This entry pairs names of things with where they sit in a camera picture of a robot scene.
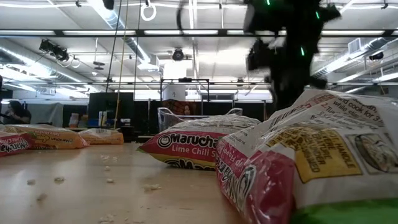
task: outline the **desk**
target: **desk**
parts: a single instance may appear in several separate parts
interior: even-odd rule
[[[243,223],[220,193],[214,172],[168,167],[136,147],[0,157],[0,224],[95,224],[107,214],[115,215],[114,224]],[[105,172],[105,166],[111,170]],[[54,182],[58,176],[65,177],[62,184]],[[106,183],[107,178],[115,183]],[[35,185],[27,185],[29,179]],[[144,192],[144,184],[162,189]],[[37,202],[42,193],[48,197]]]

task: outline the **instant ramen package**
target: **instant ramen package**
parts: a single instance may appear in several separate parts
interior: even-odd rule
[[[248,223],[398,223],[398,101],[307,90],[217,145],[222,193]]]
[[[6,125],[8,133],[27,133],[33,140],[32,149],[80,149],[88,143],[74,131],[47,124]]]
[[[235,114],[184,121],[155,135],[139,150],[175,167],[214,170],[219,138],[259,123]]]
[[[89,144],[123,144],[123,134],[118,131],[91,128],[80,131],[79,135]]]
[[[32,147],[27,133],[5,133],[0,131],[0,157],[19,154]]]

